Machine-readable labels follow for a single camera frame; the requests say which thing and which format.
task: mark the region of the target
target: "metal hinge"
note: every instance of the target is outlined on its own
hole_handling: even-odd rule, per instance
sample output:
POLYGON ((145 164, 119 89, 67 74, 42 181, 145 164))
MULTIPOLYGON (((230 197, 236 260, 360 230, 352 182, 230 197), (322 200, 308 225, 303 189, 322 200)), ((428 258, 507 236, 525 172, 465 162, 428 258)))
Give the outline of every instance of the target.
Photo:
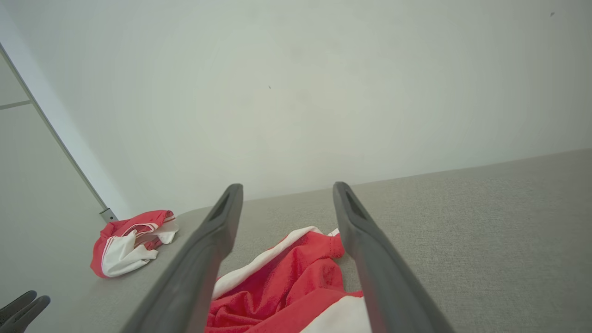
POLYGON ((109 222, 115 222, 117 221, 117 217, 115 216, 115 214, 111 211, 110 208, 107 208, 105 210, 103 210, 101 213, 99 213, 101 215, 101 217, 105 220, 105 222, 109 223, 109 222))

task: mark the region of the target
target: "white door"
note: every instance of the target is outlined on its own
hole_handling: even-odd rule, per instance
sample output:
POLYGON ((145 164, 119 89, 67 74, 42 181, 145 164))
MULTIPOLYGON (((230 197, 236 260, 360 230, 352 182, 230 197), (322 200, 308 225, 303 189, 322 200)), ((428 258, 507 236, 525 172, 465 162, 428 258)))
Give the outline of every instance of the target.
POLYGON ((52 299, 27 333, 57 331, 98 279, 101 208, 0 55, 0 308, 28 290, 52 299))

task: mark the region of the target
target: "white stripe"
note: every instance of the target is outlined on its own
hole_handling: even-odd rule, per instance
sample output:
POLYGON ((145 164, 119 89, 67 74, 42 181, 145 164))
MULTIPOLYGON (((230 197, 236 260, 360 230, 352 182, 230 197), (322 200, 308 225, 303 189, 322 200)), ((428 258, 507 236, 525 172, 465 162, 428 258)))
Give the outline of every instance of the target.
POLYGON ((301 333, 371 333, 364 297, 343 296, 306 326, 301 333))
POLYGON ((222 296, 223 294, 231 291, 234 287, 238 286, 253 273, 260 270, 268 262, 272 261, 275 257, 282 253, 283 250, 289 248, 292 244, 294 244, 295 241, 299 240, 309 231, 321 233, 321 231, 314 226, 294 230, 291 233, 289 233, 288 236, 284 238, 284 240, 281 241, 278 245, 275 245, 273 248, 258 255, 257 258, 251 261, 247 266, 244 266, 236 271, 232 271, 226 274, 225 276, 222 276, 218 281, 216 281, 216 284, 214 285, 214 293, 212 294, 212 299, 216 299, 222 296))

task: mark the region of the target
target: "red and white garment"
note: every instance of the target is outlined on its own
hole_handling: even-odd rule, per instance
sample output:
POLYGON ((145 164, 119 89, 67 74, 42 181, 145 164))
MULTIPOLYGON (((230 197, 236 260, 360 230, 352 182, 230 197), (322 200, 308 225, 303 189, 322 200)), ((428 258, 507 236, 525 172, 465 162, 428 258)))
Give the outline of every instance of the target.
POLYGON ((346 293, 333 261, 339 231, 292 231, 214 286, 206 332, 371 332, 362 292, 346 293))
POLYGON ((142 213, 132 219, 110 222, 92 251, 91 268, 102 278, 136 270, 156 259, 162 244, 170 244, 179 230, 170 210, 142 213))

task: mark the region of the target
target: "gray sofa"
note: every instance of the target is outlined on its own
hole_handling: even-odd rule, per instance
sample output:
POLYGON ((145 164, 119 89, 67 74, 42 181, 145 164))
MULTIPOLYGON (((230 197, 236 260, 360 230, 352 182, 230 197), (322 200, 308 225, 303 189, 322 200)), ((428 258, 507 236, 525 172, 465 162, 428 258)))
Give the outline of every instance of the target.
MULTIPOLYGON (((352 188, 458 332, 592 331, 592 150, 352 188)), ((219 275, 291 230, 331 232, 332 200, 326 189, 245 202, 219 275)), ((180 215, 178 238, 149 265, 97 281, 63 330, 118 332, 208 212, 180 215)), ((353 260, 338 262, 359 290, 353 260)))

